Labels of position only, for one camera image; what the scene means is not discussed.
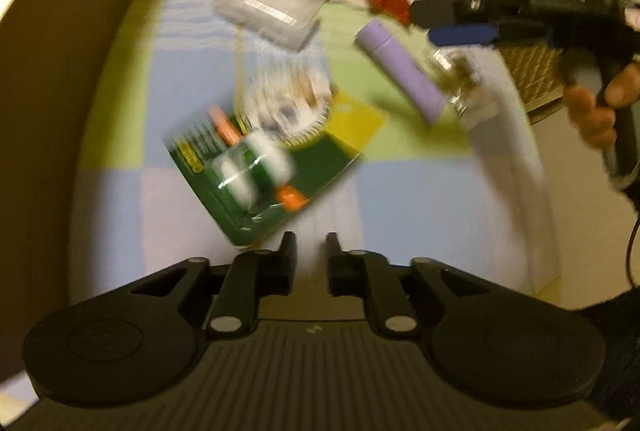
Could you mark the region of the person right hand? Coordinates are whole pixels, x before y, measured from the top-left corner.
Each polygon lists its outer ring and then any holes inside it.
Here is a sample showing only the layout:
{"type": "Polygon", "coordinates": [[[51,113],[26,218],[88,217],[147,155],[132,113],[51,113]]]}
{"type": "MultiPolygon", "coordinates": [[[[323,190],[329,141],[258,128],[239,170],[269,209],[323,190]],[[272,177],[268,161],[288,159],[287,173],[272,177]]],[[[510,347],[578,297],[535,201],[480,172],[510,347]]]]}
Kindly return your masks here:
{"type": "Polygon", "coordinates": [[[634,105],[639,100],[639,64],[632,62],[608,84],[604,104],[584,86],[579,85],[566,71],[558,71],[563,84],[563,102],[568,117],[582,140],[591,148],[606,149],[614,145],[617,137],[616,112],[634,105]]]}

